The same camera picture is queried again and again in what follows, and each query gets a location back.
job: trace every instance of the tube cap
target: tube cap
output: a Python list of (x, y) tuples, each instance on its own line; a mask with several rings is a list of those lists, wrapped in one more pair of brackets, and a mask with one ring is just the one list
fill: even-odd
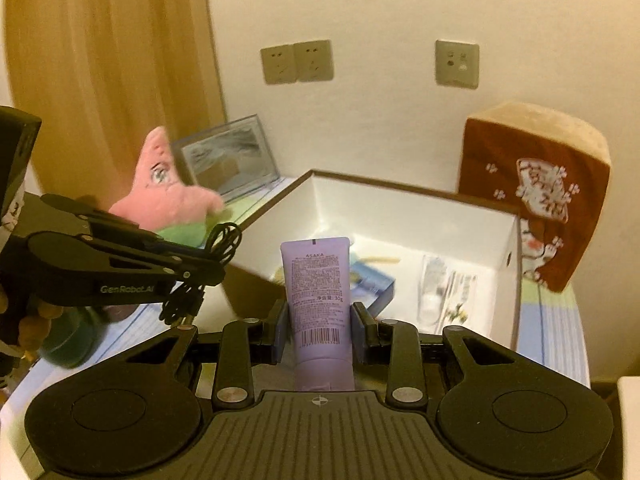
[(353, 365), (342, 359), (312, 359), (296, 366), (297, 392), (348, 392), (355, 390)]

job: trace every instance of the double power socket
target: double power socket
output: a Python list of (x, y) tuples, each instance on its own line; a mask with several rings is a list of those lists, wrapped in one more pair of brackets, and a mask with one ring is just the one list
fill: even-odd
[(262, 49), (260, 55), (267, 85), (331, 81), (334, 78), (334, 60), (329, 40), (270, 46)]

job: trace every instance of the power socket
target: power socket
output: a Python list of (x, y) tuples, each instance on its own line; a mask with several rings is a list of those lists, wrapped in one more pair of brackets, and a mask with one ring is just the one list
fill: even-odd
[(331, 81), (334, 78), (334, 60), (331, 41), (305, 41), (293, 46), (298, 81)]
[(439, 85), (478, 88), (480, 46), (436, 41), (436, 82)]
[(293, 45), (270, 46), (260, 51), (262, 72), (267, 85), (296, 82), (296, 58)]

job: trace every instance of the wooden door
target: wooden door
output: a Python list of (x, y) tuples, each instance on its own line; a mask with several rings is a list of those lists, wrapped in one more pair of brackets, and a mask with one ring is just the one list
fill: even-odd
[(225, 121), (207, 0), (5, 0), (14, 104), (43, 119), (44, 192), (108, 208), (146, 133)]

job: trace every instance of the cosmetic tube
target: cosmetic tube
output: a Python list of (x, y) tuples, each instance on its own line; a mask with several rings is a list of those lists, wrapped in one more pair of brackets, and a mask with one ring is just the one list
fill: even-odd
[(354, 390), (349, 239), (284, 242), (280, 251), (296, 350), (296, 390)]

